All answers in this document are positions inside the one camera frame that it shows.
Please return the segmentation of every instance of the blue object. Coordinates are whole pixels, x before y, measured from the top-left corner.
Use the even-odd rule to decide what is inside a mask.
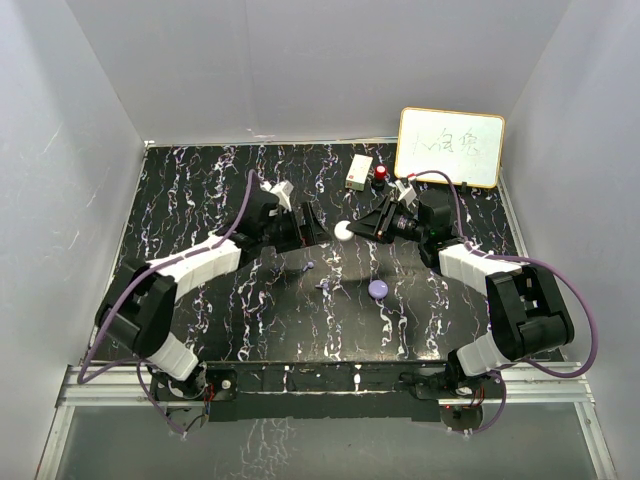
[[[389,293],[389,285],[382,280],[374,280],[369,284],[369,295],[376,300],[382,300]]]

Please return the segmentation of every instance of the white round object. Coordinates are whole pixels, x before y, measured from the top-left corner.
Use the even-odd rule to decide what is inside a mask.
[[[353,232],[347,230],[347,226],[349,225],[349,223],[351,223],[349,222],[349,220],[343,220],[341,222],[338,222],[333,229],[333,234],[341,242],[348,242],[353,238]]]

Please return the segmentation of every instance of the purple round object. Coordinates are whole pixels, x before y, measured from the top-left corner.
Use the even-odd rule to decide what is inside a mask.
[[[369,284],[369,295],[376,300],[381,300],[389,293],[389,285],[382,280],[374,280]]]

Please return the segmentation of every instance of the red bottle cap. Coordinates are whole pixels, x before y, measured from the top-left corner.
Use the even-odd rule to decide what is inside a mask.
[[[373,177],[376,180],[384,180],[386,176],[387,176],[387,167],[384,167],[382,165],[378,165],[376,169],[373,171]]]

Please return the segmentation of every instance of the marble tabletop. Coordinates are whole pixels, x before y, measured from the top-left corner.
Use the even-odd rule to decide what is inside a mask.
[[[374,166],[393,171],[395,151],[393,143],[152,148],[118,265],[125,256],[154,259],[178,252],[233,220],[251,168],[272,183],[290,180],[293,203],[311,201],[332,232],[338,221],[358,218],[383,195],[368,186],[364,192],[345,190],[353,155],[371,156]],[[470,188],[460,198],[466,235],[484,249],[515,254],[498,189]],[[303,271],[309,261],[315,268]],[[389,285],[384,300],[367,293],[376,279]],[[328,290],[316,288],[323,281]],[[442,360],[487,327],[485,299],[425,268],[414,243],[356,238],[281,255],[264,249],[244,269],[185,295],[172,331],[203,360],[331,362]],[[96,359],[127,356],[125,348],[107,341]]]

